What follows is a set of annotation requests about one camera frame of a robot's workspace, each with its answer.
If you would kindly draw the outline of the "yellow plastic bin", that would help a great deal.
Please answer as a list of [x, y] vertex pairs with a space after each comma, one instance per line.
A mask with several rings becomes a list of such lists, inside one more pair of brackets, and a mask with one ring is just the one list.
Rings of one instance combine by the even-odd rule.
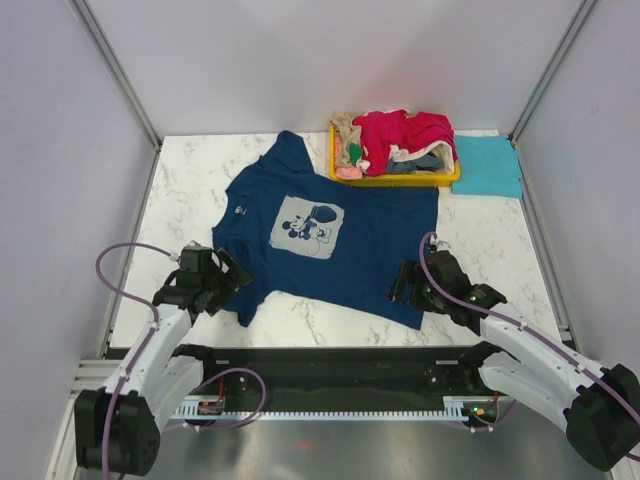
[[344, 180], [341, 179], [335, 172], [336, 170], [336, 155], [335, 145], [337, 139], [337, 130], [333, 124], [329, 124], [328, 133], [328, 160], [327, 160], [327, 172], [328, 177], [339, 184], [349, 185], [351, 187], [363, 187], [363, 188], [439, 188], [450, 187], [454, 182], [458, 181], [461, 177], [461, 169], [458, 162], [454, 163], [454, 172], [452, 174], [440, 174], [440, 173], [413, 173], [413, 174], [392, 174], [381, 175], [377, 177], [366, 176], [362, 179], [356, 180]]

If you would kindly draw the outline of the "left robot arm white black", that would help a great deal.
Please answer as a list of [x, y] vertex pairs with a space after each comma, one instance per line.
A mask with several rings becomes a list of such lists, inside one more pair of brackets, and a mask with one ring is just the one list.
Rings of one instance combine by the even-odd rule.
[[222, 248], [188, 245], [173, 260], [177, 269], [151, 299], [140, 301], [151, 317], [124, 359], [98, 388], [82, 390], [75, 400], [77, 463], [103, 478], [146, 475], [183, 400], [219, 382], [215, 364], [176, 351], [200, 314], [215, 315], [251, 277]]

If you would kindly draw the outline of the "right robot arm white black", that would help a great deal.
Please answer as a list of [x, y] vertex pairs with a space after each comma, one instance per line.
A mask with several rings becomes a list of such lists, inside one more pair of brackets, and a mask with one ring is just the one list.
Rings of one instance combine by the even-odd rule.
[[639, 445], [639, 380], [554, 339], [487, 284], [474, 284], [447, 250], [401, 262], [388, 293], [394, 303], [449, 317], [480, 337], [460, 359], [467, 392], [486, 388], [537, 412], [588, 464], [611, 470]]

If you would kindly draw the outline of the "navy blue printed t-shirt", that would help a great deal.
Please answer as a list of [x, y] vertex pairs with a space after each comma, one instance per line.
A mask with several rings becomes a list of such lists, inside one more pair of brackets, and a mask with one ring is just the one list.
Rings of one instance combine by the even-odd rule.
[[315, 173], [301, 136], [283, 131], [226, 195], [212, 237], [252, 278], [226, 306], [240, 325], [279, 291], [420, 329], [422, 312], [387, 293], [437, 226], [438, 189], [336, 183]]

